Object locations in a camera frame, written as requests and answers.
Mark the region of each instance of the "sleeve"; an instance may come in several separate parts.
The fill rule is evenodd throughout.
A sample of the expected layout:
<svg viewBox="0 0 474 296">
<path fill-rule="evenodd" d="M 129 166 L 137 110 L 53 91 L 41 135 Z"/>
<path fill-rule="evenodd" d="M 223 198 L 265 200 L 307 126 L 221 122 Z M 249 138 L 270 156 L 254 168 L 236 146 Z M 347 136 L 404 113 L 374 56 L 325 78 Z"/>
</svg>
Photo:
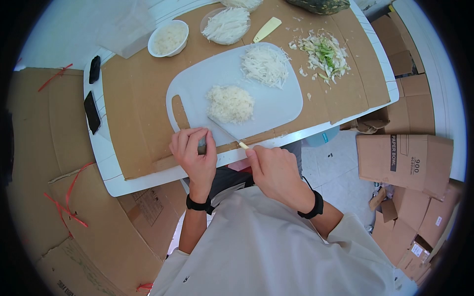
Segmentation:
<svg viewBox="0 0 474 296">
<path fill-rule="evenodd" d="M 340 247 L 339 276 L 356 295 L 392 295 L 395 268 L 355 214 L 345 214 L 327 241 Z"/>
<path fill-rule="evenodd" d="M 164 295 L 188 258 L 189 254 L 178 250 L 178 248 L 174 249 L 171 255 L 169 255 L 164 261 L 163 266 L 153 283 L 153 288 L 151 289 L 149 296 Z"/>
<path fill-rule="evenodd" d="M 346 213 L 339 224 L 331 231 L 327 239 L 328 243 L 337 243 L 346 252 L 352 253 L 357 257 L 368 256 L 367 259 L 379 262 L 393 268 L 393 264 L 387 258 L 379 245 L 374 241 L 370 234 L 365 230 L 359 218 L 353 213 Z M 354 243 L 362 248 L 351 250 Z M 368 252 L 356 252 L 365 249 Z"/>
</svg>

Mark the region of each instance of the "cutting board handle hole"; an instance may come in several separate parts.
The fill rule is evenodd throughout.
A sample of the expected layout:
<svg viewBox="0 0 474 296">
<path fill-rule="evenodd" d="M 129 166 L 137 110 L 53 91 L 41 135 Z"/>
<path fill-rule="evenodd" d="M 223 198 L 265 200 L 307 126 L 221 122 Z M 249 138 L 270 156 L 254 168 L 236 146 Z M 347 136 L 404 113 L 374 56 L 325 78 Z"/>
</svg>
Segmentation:
<svg viewBox="0 0 474 296">
<path fill-rule="evenodd" d="M 179 95 L 175 95 L 171 99 L 171 105 L 173 107 L 174 118 L 176 119 L 176 123 L 178 124 L 179 128 L 190 128 L 188 117 L 184 112 L 184 107 L 182 106 L 181 97 Z"/>
</svg>

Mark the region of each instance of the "red plastic strap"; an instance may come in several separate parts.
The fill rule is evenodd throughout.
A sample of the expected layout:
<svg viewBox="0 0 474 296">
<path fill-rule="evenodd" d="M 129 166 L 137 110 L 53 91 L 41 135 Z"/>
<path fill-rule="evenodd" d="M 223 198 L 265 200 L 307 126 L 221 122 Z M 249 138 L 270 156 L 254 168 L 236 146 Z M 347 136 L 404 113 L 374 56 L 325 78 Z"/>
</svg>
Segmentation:
<svg viewBox="0 0 474 296">
<path fill-rule="evenodd" d="M 76 217 L 76 213 L 72 214 L 70 209 L 69 209 L 69 199 L 71 197 L 71 192 L 73 190 L 73 187 L 74 187 L 74 184 L 76 183 L 76 180 L 77 180 L 77 176 L 79 176 L 79 173 L 81 171 L 83 171 L 85 168 L 87 168 L 88 166 L 90 166 L 91 164 L 93 164 L 93 162 L 89 162 L 88 164 L 84 165 L 80 170 L 79 172 L 77 172 L 76 176 L 74 177 L 74 180 L 73 182 L 71 183 L 71 185 L 69 186 L 69 190 L 67 190 L 67 193 L 66 193 L 66 207 L 67 209 L 65 209 L 62 205 L 60 205 L 57 201 L 55 201 L 54 199 L 52 199 L 49 195 L 46 194 L 46 192 L 43 193 L 44 196 L 46 196 L 47 198 L 49 198 L 49 200 L 51 200 L 52 202 L 54 202 L 56 204 L 56 208 L 58 210 L 58 213 L 59 213 L 59 217 L 61 218 L 61 221 L 63 222 L 64 226 L 66 226 L 66 228 L 69 230 L 69 228 L 67 227 L 66 225 L 66 222 L 64 221 L 63 219 L 63 215 L 61 214 L 61 210 L 65 211 L 70 217 L 72 217 L 74 220 L 76 220 L 77 222 L 79 222 L 80 224 L 82 224 L 84 227 L 89 227 L 86 223 L 82 222 L 81 220 L 79 220 L 77 217 Z"/>
<path fill-rule="evenodd" d="M 73 64 L 69 64 L 69 65 L 65 66 L 64 68 L 62 68 L 58 73 L 56 73 L 53 77 L 51 77 L 48 81 L 46 81 L 46 82 L 38 89 L 38 92 L 40 92 L 43 88 L 45 88 L 45 86 L 46 86 L 51 80 L 53 80 L 54 77 L 63 74 L 63 72 L 66 71 L 66 69 L 69 68 L 69 67 L 71 67 L 72 65 L 73 65 Z"/>
<path fill-rule="evenodd" d="M 140 285 L 140 286 L 137 287 L 137 292 L 148 294 L 148 293 L 150 293 L 151 288 L 153 288 L 152 283 L 143 284 L 143 285 Z"/>
</svg>

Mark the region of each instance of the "black wristband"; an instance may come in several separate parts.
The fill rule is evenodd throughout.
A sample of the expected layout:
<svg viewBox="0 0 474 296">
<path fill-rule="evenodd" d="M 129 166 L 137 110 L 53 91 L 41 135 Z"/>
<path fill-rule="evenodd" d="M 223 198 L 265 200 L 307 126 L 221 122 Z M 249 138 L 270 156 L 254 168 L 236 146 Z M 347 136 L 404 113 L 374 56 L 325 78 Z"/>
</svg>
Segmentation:
<svg viewBox="0 0 474 296">
<path fill-rule="evenodd" d="M 313 193 L 314 193 L 314 198 L 315 198 L 314 207 L 307 214 L 303 214 L 302 212 L 298 211 L 298 215 L 300 215 L 300 217 L 302 218 L 311 219 L 311 218 L 314 218 L 316 215 L 318 214 L 320 215 L 323 213 L 323 204 L 324 204 L 323 197 L 317 191 L 313 190 Z"/>
<path fill-rule="evenodd" d="M 209 197 L 206 200 L 206 203 L 204 204 L 198 204 L 197 202 L 192 201 L 189 198 L 189 194 L 186 197 L 186 207 L 190 210 L 195 210 L 195 211 L 207 211 L 207 209 L 210 207 L 210 199 Z"/>
</svg>

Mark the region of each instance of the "shredded white vegetable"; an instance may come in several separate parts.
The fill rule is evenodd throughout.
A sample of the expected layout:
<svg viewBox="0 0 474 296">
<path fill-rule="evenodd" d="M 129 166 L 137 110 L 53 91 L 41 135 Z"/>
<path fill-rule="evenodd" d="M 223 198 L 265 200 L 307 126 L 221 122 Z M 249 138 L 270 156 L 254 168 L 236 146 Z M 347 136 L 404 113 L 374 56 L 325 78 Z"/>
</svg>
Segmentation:
<svg viewBox="0 0 474 296">
<path fill-rule="evenodd" d="M 296 44 L 294 43 L 294 41 L 291 41 L 290 43 L 288 43 L 288 46 L 291 48 L 291 49 L 296 49 Z"/>
<path fill-rule="evenodd" d="M 248 91 L 235 85 L 213 86 L 206 94 L 207 114 L 222 123 L 240 124 L 252 118 L 255 100 Z"/>
<path fill-rule="evenodd" d="M 224 6 L 246 8 L 249 12 L 257 9 L 263 1 L 264 0 L 220 0 Z"/>
<path fill-rule="evenodd" d="M 322 69 L 325 75 L 321 73 L 318 73 L 318 75 L 324 82 L 329 85 L 331 80 L 336 84 L 335 78 L 341 78 L 346 73 L 346 70 L 349 71 L 351 69 L 345 59 L 348 57 L 346 48 L 339 48 L 339 41 L 324 29 L 318 30 L 316 36 L 313 34 L 313 30 L 310 30 L 309 34 L 307 38 L 299 39 L 298 41 L 300 50 L 308 53 L 308 63 L 310 64 L 308 68 L 312 70 Z"/>
<path fill-rule="evenodd" d="M 202 34 L 219 44 L 234 44 L 248 31 L 249 16 L 245 8 L 227 8 L 209 18 Z"/>
<path fill-rule="evenodd" d="M 300 66 L 300 69 L 298 70 L 298 72 L 299 72 L 303 77 L 308 76 L 307 73 L 303 72 L 303 67 L 301 67 L 301 66 Z"/>
<path fill-rule="evenodd" d="M 170 54 L 184 41 L 186 32 L 187 29 L 183 23 L 171 22 L 156 33 L 153 51 L 157 55 Z"/>
<path fill-rule="evenodd" d="M 245 77 L 256 79 L 269 87 L 283 89 L 288 77 L 286 61 L 289 60 L 283 50 L 278 52 L 268 46 L 253 46 L 242 58 L 242 70 Z"/>
</svg>

